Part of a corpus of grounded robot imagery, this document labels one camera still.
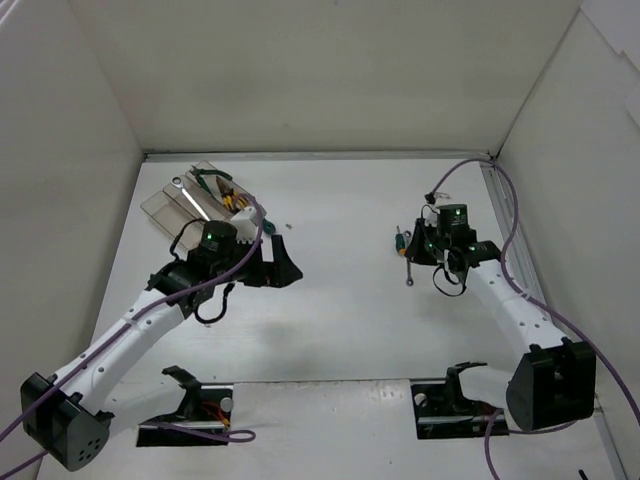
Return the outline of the green orange stubby screwdriver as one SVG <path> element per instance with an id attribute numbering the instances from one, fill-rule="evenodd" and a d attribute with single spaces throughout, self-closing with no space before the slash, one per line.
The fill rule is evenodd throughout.
<path id="1" fill-rule="evenodd" d="M 406 230 L 402 230 L 399 226 L 397 226 L 396 233 L 394 236 L 394 245 L 395 245 L 396 253 L 399 256 L 405 255 L 408 245 L 410 243 L 410 240 L 411 240 L 411 233 Z"/>

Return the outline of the yellow long-nose pliers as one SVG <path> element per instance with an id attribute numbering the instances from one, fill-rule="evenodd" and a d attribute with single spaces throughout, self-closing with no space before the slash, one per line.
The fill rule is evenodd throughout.
<path id="1" fill-rule="evenodd" d="M 216 177 L 216 185 L 218 187 L 223 205 L 227 209 L 232 210 L 235 207 L 234 189 L 220 176 Z"/>

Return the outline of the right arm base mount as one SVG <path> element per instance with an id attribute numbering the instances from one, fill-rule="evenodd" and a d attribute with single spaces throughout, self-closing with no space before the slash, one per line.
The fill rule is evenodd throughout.
<path id="1" fill-rule="evenodd" d="M 464 362 L 441 378 L 412 379 L 410 391 L 419 440 L 474 439 L 485 435 L 490 417 L 493 436 L 507 436 L 506 388 L 510 375 L 484 362 Z"/>

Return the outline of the yellow black pliers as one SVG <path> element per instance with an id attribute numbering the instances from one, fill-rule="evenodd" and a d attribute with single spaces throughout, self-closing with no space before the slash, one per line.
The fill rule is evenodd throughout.
<path id="1" fill-rule="evenodd" d="M 237 193 L 224 194 L 221 199 L 225 208 L 232 213 L 241 211 L 250 206 L 250 202 Z"/>

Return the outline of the large silver ratchet wrench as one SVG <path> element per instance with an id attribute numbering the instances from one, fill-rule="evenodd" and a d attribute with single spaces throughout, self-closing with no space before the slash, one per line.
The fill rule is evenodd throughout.
<path id="1" fill-rule="evenodd" d="M 178 190 L 192 210 L 202 219 L 212 220 L 212 211 L 208 208 L 204 191 L 192 180 L 183 175 L 174 176 L 171 185 Z"/>

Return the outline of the small silver wrench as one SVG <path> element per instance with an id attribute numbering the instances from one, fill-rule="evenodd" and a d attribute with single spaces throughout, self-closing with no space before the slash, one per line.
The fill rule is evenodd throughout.
<path id="1" fill-rule="evenodd" d="M 412 287 L 414 285 L 414 279 L 412 276 L 412 265 L 411 262 L 409 260 L 406 260 L 406 280 L 405 280 L 405 284 L 408 287 Z"/>

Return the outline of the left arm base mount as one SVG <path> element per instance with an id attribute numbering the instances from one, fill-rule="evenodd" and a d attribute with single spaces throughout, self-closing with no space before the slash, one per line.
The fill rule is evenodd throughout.
<path id="1" fill-rule="evenodd" d="M 223 435 L 231 427 L 233 386 L 202 383 L 187 370 L 167 367 L 162 374 L 171 377 L 181 388 L 179 406 L 168 414 L 150 419 L 151 423 L 171 423 L 200 433 Z M 210 440 L 170 429 L 143 425 L 137 433 L 137 448 L 227 446 L 227 440 Z"/>

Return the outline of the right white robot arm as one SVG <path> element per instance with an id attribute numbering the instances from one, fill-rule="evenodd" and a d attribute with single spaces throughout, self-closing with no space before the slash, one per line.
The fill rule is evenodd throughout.
<path id="1" fill-rule="evenodd" d="M 480 241 L 464 204 L 424 206 L 414 224 L 405 258 L 430 266 L 490 310 L 518 362 L 508 373 L 483 362 L 447 371 L 442 398 L 464 412 L 477 401 L 509 413 L 525 432 L 587 419 L 594 412 L 596 354 L 572 341 L 541 310 L 515 291 L 492 241 Z"/>

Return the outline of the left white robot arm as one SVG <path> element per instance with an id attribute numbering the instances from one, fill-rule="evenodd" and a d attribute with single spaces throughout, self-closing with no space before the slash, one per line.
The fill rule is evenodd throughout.
<path id="1" fill-rule="evenodd" d="M 191 418 L 200 406 L 201 382 L 186 370 L 170 366 L 143 387 L 122 385 L 123 377 L 165 335 L 189 318 L 203 326 L 200 307 L 217 286 L 229 294 L 241 283 L 252 288 L 284 288 L 302 271 L 286 250 L 284 239 L 271 238 L 273 258 L 262 255 L 263 214 L 255 203 L 229 220 L 202 220 L 198 243 L 185 257 L 150 276 L 135 303 L 97 341 L 49 376 L 34 373 L 20 387 L 18 424 L 70 472 L 94 461 L 109 438 L 158 416 Z"/>

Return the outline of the green side cutters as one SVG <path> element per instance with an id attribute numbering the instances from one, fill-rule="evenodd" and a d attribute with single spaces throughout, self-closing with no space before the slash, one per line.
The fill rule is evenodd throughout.
<path id="1" fill-rule="evenodd" d="M 228 174 L 227 172 L 224 172 L 222 170 L 219 169 L 215 169 L 215 168 L 211 168 L 211 169 L 203 169 L 203 168 L 199 168 L 197 166 L 192 166 L 191 169 L 189 170 L 191 176 L 194 178 L 194 180 L 196 181 L 196 183 L 199 185 L 199 187 L 204 190 L 205 192 L 209 193 L 210 195 L 212 195 L 212 191 L 208 186 L 208 183 L 206 182 L 205 178 L 209 177 L 209 176 L 219 176 L 224 178 L 225 180 L 228 181 L 232 181 L 233 177 Z"/>

